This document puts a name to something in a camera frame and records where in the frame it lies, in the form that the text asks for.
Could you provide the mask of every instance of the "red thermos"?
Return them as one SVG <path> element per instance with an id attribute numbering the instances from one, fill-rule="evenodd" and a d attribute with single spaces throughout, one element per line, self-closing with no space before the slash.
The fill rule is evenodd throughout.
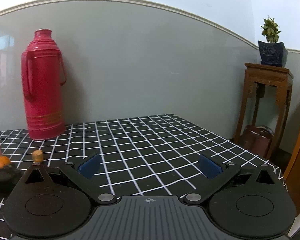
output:
<path id="1" fill-rule="evenodd" d="M 34 32 L 21 56 L 22 88 L 29 136 L 43 140 L 66 130 L 62 114 L 61 88 L 66 72 L 61 51 L 51 38 L 51 30 Z M 60 82 L 60 65 L 65 80 Z"/>

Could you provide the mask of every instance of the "wooden stool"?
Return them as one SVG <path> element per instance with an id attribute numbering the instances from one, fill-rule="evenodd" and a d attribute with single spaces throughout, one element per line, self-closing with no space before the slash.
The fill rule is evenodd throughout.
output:
<path id="1" fill-rule="evenodd" d="M 259 100 L 260 98 L 264 97 L 266 85 L 277 87 L 275 104 L 279 107 L 279 115 L 274 131 L 274 136 L 266 155 L 266 158 L 269 159 L 273 150 L 280 145 L 284 128 L 286 126 L 292 93 L 293 75 L 287 68 L 252 63 L 246 63 L 245 66 L 247 67 L 247 69 L 244 76 L 241 110 L 237 130 L 234 135 L 234 143 L 239 143 L 244 114 L 246 111 L 247 99 L 252 97 L 254 83 L 257 84 L 257 89 L 256 104 L 252 118 L 253 126 L 255 126 L 256 124 Z"/>

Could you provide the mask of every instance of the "green plant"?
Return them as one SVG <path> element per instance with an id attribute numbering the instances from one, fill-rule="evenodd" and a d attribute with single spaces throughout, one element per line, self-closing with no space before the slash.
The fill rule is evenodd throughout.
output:
<path id="1" fill-rule="evenodd" d="M 279 33 L 281 31 L 278 30 L 279 26 L 274 22 L 274 18 L 271 19 L 268 16 L 268 19 L 263 19 L 265 24 L 260 27 L 263 29 L 262 35 L 266 36 L 266 39 L 270 43 L 277 43 L 279 39 Z"/>

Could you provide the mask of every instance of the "maroon bag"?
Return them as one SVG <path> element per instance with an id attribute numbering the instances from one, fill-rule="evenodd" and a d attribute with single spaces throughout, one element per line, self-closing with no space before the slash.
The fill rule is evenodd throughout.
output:
<path id="1" fill-rule="evenodd" d="M 254 127 L 247 125 L 240 136 L 239 145 L 265 158 L 272 138 L 273 132 L 270 128 L 266 126 Z"/>

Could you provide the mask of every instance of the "thermos neck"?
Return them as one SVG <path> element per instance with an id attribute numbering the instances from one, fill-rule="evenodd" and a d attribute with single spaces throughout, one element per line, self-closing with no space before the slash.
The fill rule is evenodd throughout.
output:
<path id="1" fill-rule="evenodd" d="M 52 30 L 40 29 L 34 32 L 35 39 L 52 39 L 51 37 Z"/>

